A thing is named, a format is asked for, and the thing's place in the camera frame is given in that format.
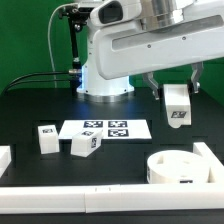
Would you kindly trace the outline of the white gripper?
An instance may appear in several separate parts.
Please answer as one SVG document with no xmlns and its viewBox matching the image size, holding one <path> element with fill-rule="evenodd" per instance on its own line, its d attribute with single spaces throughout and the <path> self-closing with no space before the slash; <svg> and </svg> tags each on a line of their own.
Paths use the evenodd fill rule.
<svg viewBox="0 0 224 224">
<path fill-rule="evenodd" d="M 224 18 L 219 15 L 157 31 L 143 31 L 135 22 L 105 27 L 93 38 L 99 74 L 114 79 L 136 74 L 160 98 L 153 71 L 192 64 L 189 92 L 198 93 L 202 61 L 224 57 Z"/>
</svg>

